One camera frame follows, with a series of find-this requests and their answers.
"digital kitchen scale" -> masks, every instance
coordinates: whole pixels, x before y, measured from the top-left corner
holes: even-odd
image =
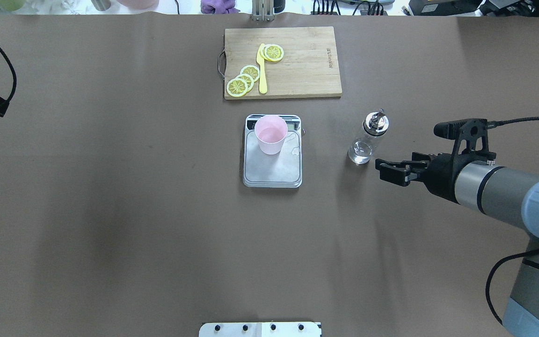
[[[242,182],[248,187],[297,188],[302,183],[301,118],[280,115],[288,126],[282,150],[264,154],[255,136],[255,124],[264,115],[249,115],[244,123]]]

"metal plate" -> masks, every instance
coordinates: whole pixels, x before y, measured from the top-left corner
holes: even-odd
[[[267,155],[261,151],[255,132],[248,132],[244,143],[244,185],[282,188],[301,186],[301,136],[297,132],[288,132],[282,151],[276,155]]]
[[[321,337],[320,322],[216,322],[199,329],[199,337]]]

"cutting board handle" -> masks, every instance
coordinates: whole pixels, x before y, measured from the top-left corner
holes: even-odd
[[[224,56],[224,70],[222,71],[222,55]],[[226,72],[226,49],[222,49],[222,52],[220,55],[218,55],[218,73],[222,76],[222,79],[226,81],[226,76],[224,73]]]

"water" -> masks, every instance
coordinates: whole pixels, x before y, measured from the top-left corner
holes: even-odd
[[[355,141],[349,148],[349,158],[355,164],[365,164],[370,161],[373,147],[363,141]]]

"wooden cutting board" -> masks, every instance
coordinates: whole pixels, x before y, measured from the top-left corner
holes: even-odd
[[[259,66],[255,59],[262,43],[284,49],[281,61],[265,62],[268,92],[260,94],[257,81],[245,96],[230,96],[226,83],[247,64]],[[342,96],[334,27],[226,29],[225,51],[227,100]]]

